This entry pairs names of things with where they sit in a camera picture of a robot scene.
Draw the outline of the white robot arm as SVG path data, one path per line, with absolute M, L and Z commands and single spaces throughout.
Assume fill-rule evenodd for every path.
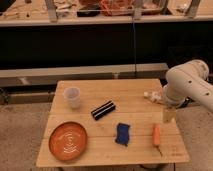
M 207 78 L 209 67 L 202 60 L 191 60 L 170 68 L 165 75 L 163 87 L 163 122 L 171 122 L 176 109 L 190 98 L 213 113 L 213 85 Z

